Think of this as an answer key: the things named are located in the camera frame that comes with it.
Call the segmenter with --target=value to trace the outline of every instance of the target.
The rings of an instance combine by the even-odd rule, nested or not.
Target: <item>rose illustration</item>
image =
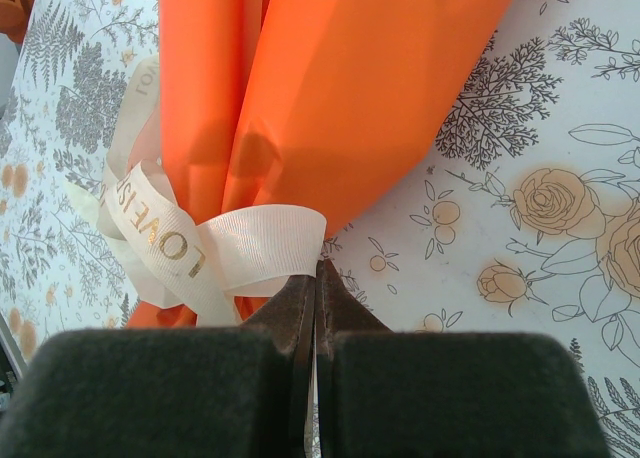
[[[596,257],[605,283],[640,297],[640,203],[623,216],[611,218],[596,240]]]
[[[480,274],[478,290],[487,301],[512,303],[526,296],[527,282],[520,273],[508,266],[494,265]]]
[[[538,170],[513,192],[513,212],[519,220],[542,233],[559,235],[566,231],[576,238],[596,238],[605,229],[605,216],[598,206],[601,203],[597,194],[597,188],[602,186],[621,191],[606,183],[589,186],[568,171]],[[624,206],[630,203],[628,196],[625,203]],[[619,214],[618,210],[612,210],[612,213]]]

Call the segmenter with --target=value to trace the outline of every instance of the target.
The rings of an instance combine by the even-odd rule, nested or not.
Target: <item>floral wrapping paper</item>
[[[636,2],[516,0],[431,153],[323,247],[394,330],[554,336],[624,457],[640,456]],[[27,360],[136,306],[63,184],[97,193],[128,76],[156,48],[157,0],[36,1],[0,122],[0,312]]]

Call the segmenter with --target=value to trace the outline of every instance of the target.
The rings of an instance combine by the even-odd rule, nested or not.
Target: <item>orange wrapping paper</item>
[[[510,2],[270,0],[231,139],[241,28],[220,1],[188,1],[184,13],[184,1],[160,0],[163,162],[179,203],[197,223],[306,206],[327,217],[329,235],[424,157]],[[243,317],[260,304],[236,303]],[[193,322],[184,307],[142,303],[130,326]]]

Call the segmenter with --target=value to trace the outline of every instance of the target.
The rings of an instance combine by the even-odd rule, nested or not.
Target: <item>satin ribbon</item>
[[[195,226],[158,164],[159,93],[156,56],[138,65],[127,86],[99,199],[71,183],[67,193],[103,234],[141,300],[185,304],[198,326],[237,324],[233,296],[270,297],[291,275],[315,276],[326,219],[308,208],[263,205]]]

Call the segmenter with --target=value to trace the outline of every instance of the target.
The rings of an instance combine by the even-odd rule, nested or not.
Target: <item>cream ribbon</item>
[[[326,220],[308,208],[263,205],[195,226],[157,163],[159,93],[156,56],[138,65],[123,97],[100,198],[71,183],[68,195],[142,300],[185,304],[198,326],[237,324],[233,296],[273,296],[291,275],[315,276]]]

